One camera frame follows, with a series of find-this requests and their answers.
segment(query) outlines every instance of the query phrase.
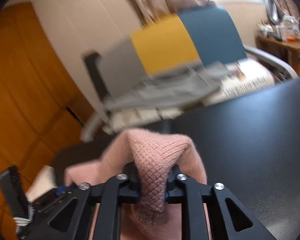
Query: silver screw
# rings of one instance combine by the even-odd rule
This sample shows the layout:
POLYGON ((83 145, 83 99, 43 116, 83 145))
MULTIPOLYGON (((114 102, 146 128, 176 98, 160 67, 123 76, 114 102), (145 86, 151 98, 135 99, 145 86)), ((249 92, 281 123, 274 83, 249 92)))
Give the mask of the silver screw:
POLYGON ((82 189, 82 190, 86 190, 88 188, 90 188, 90 184, 87 182, 81 183, 79 186, 79 189, 82 189))
POLYGON ((125 180, 127 178, 128 178, 128 176, 124 173, 120 173, 117 175, 117 179, 119 179, 119 180, 125 180))
POLYGON ((186 174, 178 174, 177 179, 178 180, 186 180, 186 179, 188 179, 188 177, 186 174))
POLYGON ((225 185, 223 185, 222 183, 218 182, 214 185, 214 188, 217 190, 222 190, 225 188, 225 185))

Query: pink cloth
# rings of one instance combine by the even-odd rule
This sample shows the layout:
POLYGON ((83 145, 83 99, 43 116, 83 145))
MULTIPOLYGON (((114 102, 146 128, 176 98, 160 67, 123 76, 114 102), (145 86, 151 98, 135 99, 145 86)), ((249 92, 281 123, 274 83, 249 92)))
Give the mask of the pink cloth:
POLYGON ((83 182, 91 185, 104 183, 133 161, 138 169, 142 193, 138 204, 126 204, 122 208, 121 239, 181 239, 181 205, 164 202, 168 172, 177 163, 183 173, 207 184, 201 158, 187 136, 161 135, 141 129, 125 130, 100 159, 67 168, 65 182, 67 185, 72 182, 77 185, 83 182))

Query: desk leg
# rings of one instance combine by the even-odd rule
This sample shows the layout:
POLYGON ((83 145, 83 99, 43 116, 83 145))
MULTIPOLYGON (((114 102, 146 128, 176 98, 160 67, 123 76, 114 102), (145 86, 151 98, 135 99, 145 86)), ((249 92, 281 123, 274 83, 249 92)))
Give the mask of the desk leg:
POLYGON ((299 54, 296 51, 288 50, 288 63, 294 69, 298 76, 300 76, 299 54))

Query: black table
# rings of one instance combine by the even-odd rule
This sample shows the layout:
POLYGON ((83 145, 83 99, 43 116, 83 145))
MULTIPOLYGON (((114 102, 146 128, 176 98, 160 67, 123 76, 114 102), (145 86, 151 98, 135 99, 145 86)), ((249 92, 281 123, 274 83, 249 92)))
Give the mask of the black table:
MULTIPOLYGON (((208 184, 224 183, 279 240, 300 234, 300 78, 147 128, 188 135, 208 184)), ((96 159, 113 137, 64 150, 54 160, 59 183, 66 166, 96 159)))

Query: wooden door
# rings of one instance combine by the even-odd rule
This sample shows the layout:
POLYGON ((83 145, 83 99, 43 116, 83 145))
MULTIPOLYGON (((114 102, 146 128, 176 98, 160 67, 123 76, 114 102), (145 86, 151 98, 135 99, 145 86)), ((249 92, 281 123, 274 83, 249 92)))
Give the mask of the wooden door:
MULTIPOLYGON (((3 9, 0 172, 17 165, 27 190, 57 152, 79 143, 79 123, 84 123, 92 111, 53 51, 31 3, 3 9)), ((16 239, 14 228, 0 191, 0 231, 6 240, 16 239)))

